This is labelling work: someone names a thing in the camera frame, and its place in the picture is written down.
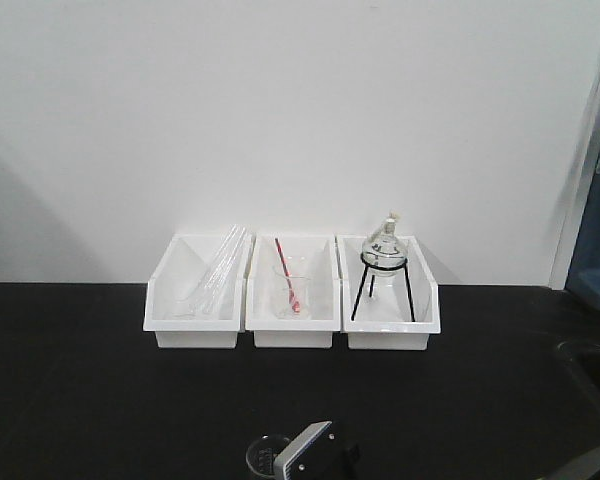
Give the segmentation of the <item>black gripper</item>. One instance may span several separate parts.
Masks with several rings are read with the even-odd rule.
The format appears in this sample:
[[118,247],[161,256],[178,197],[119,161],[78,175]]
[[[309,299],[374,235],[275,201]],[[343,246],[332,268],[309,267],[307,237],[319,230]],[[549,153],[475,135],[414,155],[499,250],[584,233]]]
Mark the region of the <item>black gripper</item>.
[[360,450],[342,424],[330,424],[299,456],[299,478],[356,479]]

